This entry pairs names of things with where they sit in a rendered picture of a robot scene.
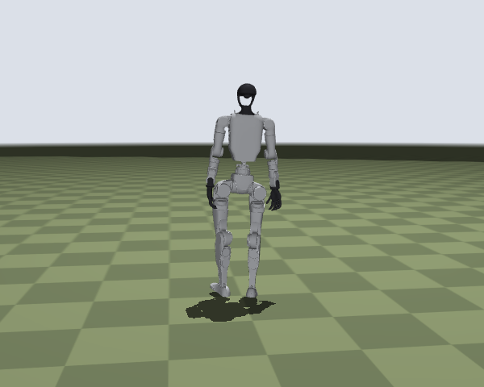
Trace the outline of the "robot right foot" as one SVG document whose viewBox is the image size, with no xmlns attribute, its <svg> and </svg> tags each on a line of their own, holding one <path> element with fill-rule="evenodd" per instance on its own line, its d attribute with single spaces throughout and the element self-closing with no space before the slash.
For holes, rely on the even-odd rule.
<svg viewBox="0 0 484 387">
<path fill-rule="evenodd" d="M 258 292 L 257 292 L 256 288 L 254 289 L 253 286 L 251 286 L 251 288 L 248 288 L 247 293 L 246 293 L 246 297 L 255 298 L 257 295 L 258 295 Z"/>
</svg>

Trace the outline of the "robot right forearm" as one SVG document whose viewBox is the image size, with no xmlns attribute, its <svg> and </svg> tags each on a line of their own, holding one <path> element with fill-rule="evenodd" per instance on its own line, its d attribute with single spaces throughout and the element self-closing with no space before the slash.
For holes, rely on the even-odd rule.
<svg viewBox="0 0 484 387">
<path fill-rule="evenodd" d="M 279 180 L 279 173 L 277 169 L 277 165 L 278 165 L 277 152 L 276 152 L 276 158 L 268 161 L 267 165 L 269 166 L 269 184 L 271 187 L 276 187 L 276 180 Z M 280 182 L 279 182 L 279 185 L 280 185 Z"/>
</svg>

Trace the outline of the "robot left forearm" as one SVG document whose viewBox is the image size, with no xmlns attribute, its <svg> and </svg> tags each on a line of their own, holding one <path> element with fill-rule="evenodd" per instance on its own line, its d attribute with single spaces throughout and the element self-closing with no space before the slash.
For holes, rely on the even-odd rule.
<svg viewBox="0 0 484 387">
<path fill-rule="evenodd" d="M 216 177 L 217 172 L 218 172 L 218 166 L 219 166 L 220 160 L 218 160 L 218 158 L 212 157 L 213 149 L 214 149 L 214 146 L 212 146 L 212 148 L 211 148 L 209 166 L 208 166 L 208 170 L 207 170 L 207 179 L 209 177 L 213 178 L 213 180 L 214 180 L 213 184 L 214 184 L 215 183 L 215 177 Z M 206 179 L 206 183 L 207 183 L 207 179 Z"/>
</svg>

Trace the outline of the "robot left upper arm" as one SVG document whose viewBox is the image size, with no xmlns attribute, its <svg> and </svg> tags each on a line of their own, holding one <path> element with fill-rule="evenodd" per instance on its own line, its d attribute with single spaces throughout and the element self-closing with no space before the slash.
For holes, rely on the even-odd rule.
<svg viewBox="0 0 484 387">
<path fill-rule="evenodd" d="M 226 133 L 224 128 L 229 126 L 230 119 L 231 115 L 224 115 L 220 116 L 216 121 L 214 134 L 214 149 L 212 156 L 221 157 L 223 155 L 222 144 Z"/>
</svg>

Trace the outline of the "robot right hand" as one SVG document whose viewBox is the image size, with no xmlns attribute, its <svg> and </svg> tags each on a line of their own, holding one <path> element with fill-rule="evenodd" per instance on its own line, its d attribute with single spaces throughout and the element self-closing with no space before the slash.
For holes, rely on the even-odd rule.
<svg viewBox="0 0 484 387">
<path fill-rule="evenodd" d="M 282 200 L 281 200 L 282 197 L 281 197 L 281 194 L 278 190 L 278 189 L 280 189 L 279 180 L 276 180 L 276 187 L 270 186 L 270 189 L 272 190 L 271 193 L 270 193 L 271 195 L 269 196 L 269 199 L 266 202 L 266 204 L 268 204 L 270 199 L 271 199 L 272 202 L 271 202 L 271 207 L 269 208 L 269 210 L 271 210 L 272 208 L 273 208 L 272 210 L 280 209 L 280 207 L 282 206 Z"/>
</svg>

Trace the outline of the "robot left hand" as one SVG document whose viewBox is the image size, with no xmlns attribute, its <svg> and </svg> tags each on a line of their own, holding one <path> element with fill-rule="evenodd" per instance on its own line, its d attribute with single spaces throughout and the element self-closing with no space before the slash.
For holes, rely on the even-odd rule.
<svg viewBox="0 0 484 387">
<path fill-rule="evenodd" d="M 213 178 L 211 178 L 211 177 L 209 177 L 209 178 L 207 179 L 207 185 L 206 185 L 206 187 L 207 187 L 207 198 L 209 199 L 209 204 L 210 204 L 210 206 L 211 206 L 213 209 L 217 209 L 217 207 L 216 207 L 215 205 L 213 205 L 213 204 L 212 204 L 212 202 L 214 202 L 214 199 L 213 199 L 213 197 L 212 197 L 212 188 L 213 188 L 213 187 L 215 187 L 215 186 L 213 185 L 213 181 L 214 181 L 214 180 L 213 180 Z"/>
</svg>

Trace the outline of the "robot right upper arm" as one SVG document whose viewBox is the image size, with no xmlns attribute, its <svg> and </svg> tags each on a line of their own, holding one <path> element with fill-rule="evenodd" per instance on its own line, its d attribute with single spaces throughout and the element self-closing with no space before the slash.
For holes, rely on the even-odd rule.
<svg viewBox="0 0 484 387">
<path fill-rule="evenodd" d="M 265 130 L 265 143 L 267 148 L 264 150 L 264 157 L 265 159 L 275 159 L 276 158 L 276 151 L 275 151 L 275 123 L 272 119 L 263 118 L 263 129 Z"/>
</svg>

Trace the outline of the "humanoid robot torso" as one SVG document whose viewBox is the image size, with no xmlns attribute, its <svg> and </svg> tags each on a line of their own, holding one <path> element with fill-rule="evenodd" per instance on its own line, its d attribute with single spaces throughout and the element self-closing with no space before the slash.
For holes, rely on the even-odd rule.
<svg viewBox="0 0 484 387">
<path fill-rule="evenodd" d="M 261 115 L 238 114 L 234 110 L 228 126 L 228 149 L 232 160 L 241 161 L 235 173 L 231 174 L 232 191 L 237 194 L 251 194 L 254 178 L 246 162 L 256 160 L 261 151 L 263 118 Z"/>
</svg>

